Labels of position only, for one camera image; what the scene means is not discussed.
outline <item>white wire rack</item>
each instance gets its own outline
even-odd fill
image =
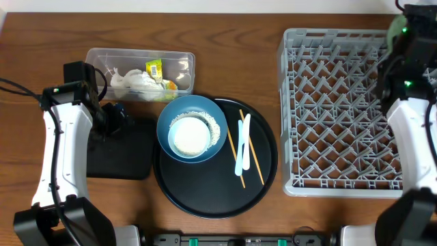
[[[283,189],[400,197],[396,143],[372,90],[385,31],[288,29],[278,50]]]

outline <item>yellow packet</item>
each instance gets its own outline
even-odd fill
[[[156,83],[163,83],[163,62],[161,59],[146,62],[145,71],[156,81]]]

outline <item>brown wooden surface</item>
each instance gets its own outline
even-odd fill
[[[189,51],[195,93],[242,100],[281,130],[276,51],[291,27],[387,29],[392,16],[207,14],[8,14],[0,37],[0,77],[40,93],[63,83],[64,63],[93,47]],[[133,115],[158,115],[160,103],[126,103]],[[0,92],[0,245],[20,245],[14,213],[30,208],[42,168],[44,122],[37,103]],[[144,181],[88,178],[90,199],[114,226],[139,223],[149,232],[289,234],[299,226],[332,231],[373,223],[393,200],[288,197],[279,166],[274,184],[250,211],[208,220],[176,208],[153,174]]]

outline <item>circular black tray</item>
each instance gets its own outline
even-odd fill
[[[215,99],[226,116],[234,148],[238,145],[238,120],[251,114],[250,136],[265,185],[261,183],[251,152],[251,168],[243,170],[246,188],[234,173],[235,159],[229,138],[220,151],[201,163],[182,163],[156,148],[154,172],[164,194],[173,204],[192,215],[222,219],[239,215],[258,203],[270,188],[278,165],[276,141],[267,121],[242,102]]]

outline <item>blue bowl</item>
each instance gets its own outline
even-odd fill
[[[220,126],[220,138],[217,143],[211,146],[203,154],[198,157],[187,159],[178,156],[171,150],[168,136],[170,131],[170,124],[176,117],[188,112],[206,112],[211,115]],[[158,126],[156,128],[158,134],[159,144],[161,148],[173,159],[185,163],[199,163],[206,161],[213,157],[223,147],[227,137],[227,123],[226,117],[220,107],[213,101],[203,96],[183,96],[171,101],[161,112],[158,119]]]

